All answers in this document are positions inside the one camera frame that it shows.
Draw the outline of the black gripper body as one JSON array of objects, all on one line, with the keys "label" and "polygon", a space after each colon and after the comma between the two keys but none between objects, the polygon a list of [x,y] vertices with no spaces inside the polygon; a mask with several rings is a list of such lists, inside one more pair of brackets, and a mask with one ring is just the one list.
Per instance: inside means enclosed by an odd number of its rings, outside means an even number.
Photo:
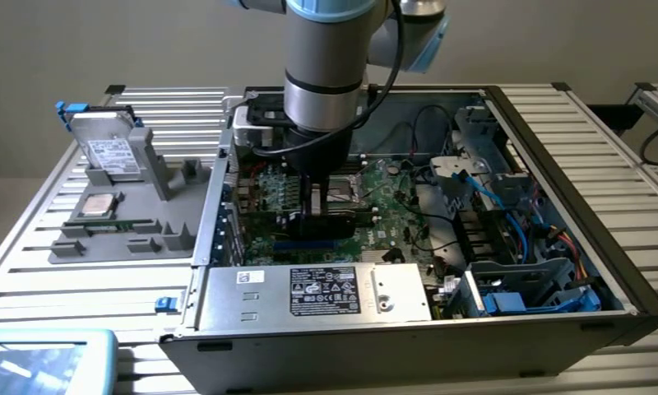
[{"label": "black gripper body", "polygon": [[[292,148],[324,137],[326,132],[312,132],[301,128],[288,128],[284,132],[282,147]],[[346,162],[350,151],[352,132],[344,132],[328,142],[317,143],[309,148],[284,154],[289,166],[301,179],[301,186],[326,182],[333,171]]]}]

